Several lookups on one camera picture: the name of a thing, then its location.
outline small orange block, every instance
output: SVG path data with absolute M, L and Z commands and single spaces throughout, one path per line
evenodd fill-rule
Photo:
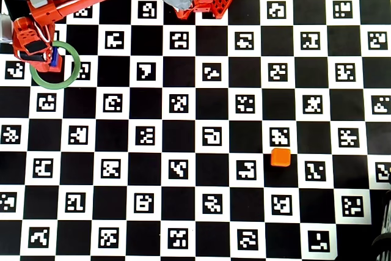
M 281 167 L 287 167 L 291 165 L 291 150 L 274 148 L 271 151 L 271 165 Z

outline table surface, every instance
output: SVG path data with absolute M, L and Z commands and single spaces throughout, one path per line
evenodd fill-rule
M 234 0 L 187 21 L 108 0 L 56 38 L 81 55 L 65 90 L 1 46 L 0 260 L 368 251 L 391 171 L 390 0 Z

